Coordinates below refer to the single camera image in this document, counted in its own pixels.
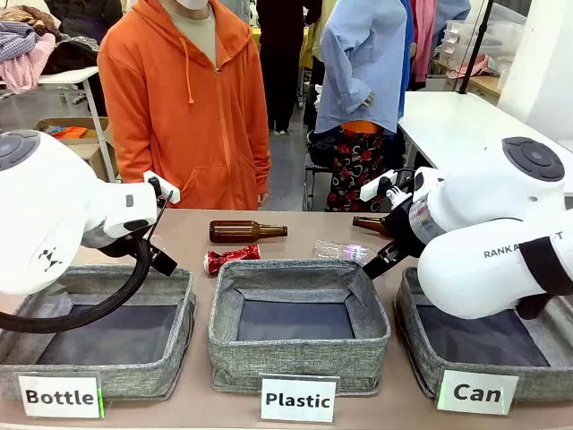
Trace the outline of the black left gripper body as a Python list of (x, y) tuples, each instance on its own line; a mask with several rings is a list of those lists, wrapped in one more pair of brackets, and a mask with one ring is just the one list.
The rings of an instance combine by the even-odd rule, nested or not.
[(83, 234), (82, 245), (86, 248), (97, 249), (111, 258), (124, 256), (136, 258), (136, 241), (143, 238), (147, 232), (148, 228), (145, 227), (128, 232), (121, 237), (111, 237), (103, 231), (103, 228), (96, 227)]

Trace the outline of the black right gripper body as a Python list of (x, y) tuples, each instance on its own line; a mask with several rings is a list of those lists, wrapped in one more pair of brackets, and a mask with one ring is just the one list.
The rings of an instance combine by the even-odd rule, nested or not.
[(391, 242), (383, 248), (388, 259), (419, 258), (426, 247), (410, 224), (412, 199), (406, 199), (384, 218), (384, 226)]

